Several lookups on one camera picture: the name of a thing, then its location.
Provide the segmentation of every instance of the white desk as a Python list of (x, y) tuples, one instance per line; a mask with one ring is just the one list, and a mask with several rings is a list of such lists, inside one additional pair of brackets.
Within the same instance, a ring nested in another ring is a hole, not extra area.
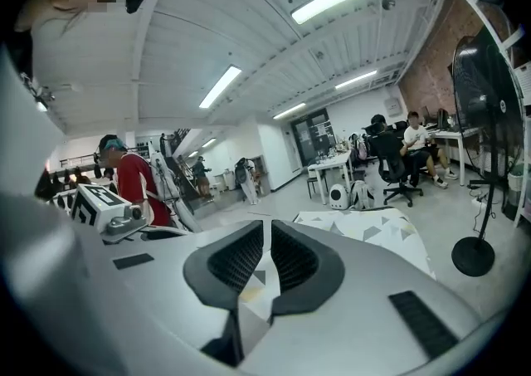
[(347, 186), (348, 193), (348, 191), (350, 190), (350, 179), (348, 178), (347, 162), (350, 165), (350, 172), (353, 174), (352, 161), (350, 160), (350, 150), (344, 154), (338, 154), (333, 158), (328, 158), (320, 164), (313, 164), (308, 167), (309, 171), (315, 171), (315, 173), (317, 174), (317, 184), (319, 185), (319, 192), (321, 193), (321, 201), (323, 202), (323, 205), (326, 205), (326, 197), (324, 196), (323, 182), (321, 181), (321, 175), (319, 171), (336, 167), (343, 168), (343, 173), (345, 175), (345, 184)]
[[(481, 136), (481, 129), (479, 128), (469, 128), (463, 131), (463, 135), (460, 132), (454, 131), (436, 131), (436, 139), (445, 139), (446, 140), (446, 157), (450, 162), (450, 145), (448, 144), (449, 139), (457, 140), (457, 145), (459, 147), (459, 184), (461, 186), (465, 185), (465, 148), (463, 146), (463, 138), (471, 137), (472, 135), (478, 134), (480, 136), (480, 144), (483, 142)], [(483, 146), (480, 147), (480, 157), (481, 157), (481, 173), (483, 173), (485, 168), (485, 153)]]

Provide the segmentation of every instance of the gray floor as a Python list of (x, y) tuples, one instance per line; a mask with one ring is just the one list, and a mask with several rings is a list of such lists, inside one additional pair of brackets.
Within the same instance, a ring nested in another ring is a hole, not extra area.
[[(320, 202), (319, 191), (309, 198), (304, 177), (301, 175), (280, 191), (262, 198), (258, 205), (237, 203), (202, 219), (200, 223), (204, 229), (209, 229), (252, 219), (292, 221), (299, 211), (328, 210), (328, 206)], [(339, 173), (329, 173), (329, 186), (334, 180), (340, 183), (339, 177)], [(467, 173), (466, 178), (475, 177), (473, 173)], [(380, 179), (376, 164), (369, 164), (365, 179), (377, 190), (377, 204), (382, 205), (382, 190), (386, 184)], [(490, 219), (486, 230), (486, 239), (496, 253), (494, 266), (482, 277), (461, 274), (451, 261), (451, 250), (462, 237), (476, 235), (472, 227), (474, 216), (480, 209), (471, 202), (469, 190), (461, 187), (459, 181), (449, 180), (448, 183), (448, 189), (441, 190), (428, 178), (421, 178), (418, 187), (424, 190), (424, 197), (415, 196), (413, 208), (408, 208), (402, 198), (392, 199), (389, 205), (407, 214), (416, 226), (437, 280), (460, 295), (481, 318), (488, 319), (510, 306), (531, 267), (531, 229), (525, 222), (513, 231), (512, 222), (501, 212), (500, 204), (494, 205), (496, 219)], [(494, 201), (500, 200), (501, 192), (497, 191)], [(483, 215), (484, 212), (477, 218), (478, 229)]]

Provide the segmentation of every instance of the brick wall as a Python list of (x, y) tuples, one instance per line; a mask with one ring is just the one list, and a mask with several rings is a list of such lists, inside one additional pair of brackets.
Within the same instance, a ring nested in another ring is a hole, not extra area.
[[(480, 4), (503, 41), (509, 36), (506, 18), (496, 7)], [(475, 36), (483, 22), (465, 0), (445, 0), (421, 52), (400, 80), (399, 87), (408, 110), (427, 106), (431, 114), (439, 108), (455, 113), (455, 98), (448, 66), (452, 63), (458, 41)]]

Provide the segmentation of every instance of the man sitting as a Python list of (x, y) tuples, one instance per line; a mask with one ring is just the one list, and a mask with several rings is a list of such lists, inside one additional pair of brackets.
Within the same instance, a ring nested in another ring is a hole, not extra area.
[(409, 148), (409, 150), (420, 150), (429, 153), (433, 161), (439, 161), (442, 168), (445, 169), (445, 178), (457, 180), (457, 175), (451, 172), (450, 166), (448, 165), (448, 158), (446, 157), (444, 150), (437, 147), (435, 140), (430, 137), (426, 128), (419, 124), (418, 113), (415, 111), (409, 112), (409, 114), (407, 114), (407, 120), (409, 121), (409, 126), (404, 132), (404, 141), (411, 143), (415, 140), (415, 143)]
[[(371, 124), (382, 124), (383, 131), (387, 130), (387, 122), (385, 120), (385, 117), (383, 115), (374, 115), (371, 118)], [(425, 150), (417, 150), (413, 153), (408, 153), (408, 150), (417, 142), (417, 138), (414, 140), (411, 140), (409, 142), (405, 142), (405, 144), (400, 141), (398, 137), (395, 137), (397, 139), (397, 149), (400, 149), (400, 155), (402, 156), (402, 159), (404, 161), (404, 165), (406, 168), (409, 169), (409, 171), (412, 173), (412, 179), (418, 180), (418, 169), (422, 168), (424, 166), (427, 167), (428, 173), (431, 175), (431, 179), (433, 180), (433, 183), (439, 187), (439, 188), (447, 188), (448, 183), (446, 183), (444, 180), (439, 178), (437, 175), (437, 172), (435, 171), (435, 164), (433, 162), (433, 158), (431, 155), (426, 152)]]

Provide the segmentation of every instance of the white shirt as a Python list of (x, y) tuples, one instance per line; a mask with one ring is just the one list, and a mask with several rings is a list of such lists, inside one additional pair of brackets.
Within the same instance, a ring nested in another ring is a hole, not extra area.
[(422, 125), (419, 125), (417, 129), (407, 127), (406, 131), (404, 132), (404, 141), (406, 143), (411, 143), (417, 136), (418, 139), (416, 143), (409, 148), (410, 150), (417, 150), (426, 146), (426, 141), (429, 139), (429, 135), (426, 131), (426, 128), (424, 128)]

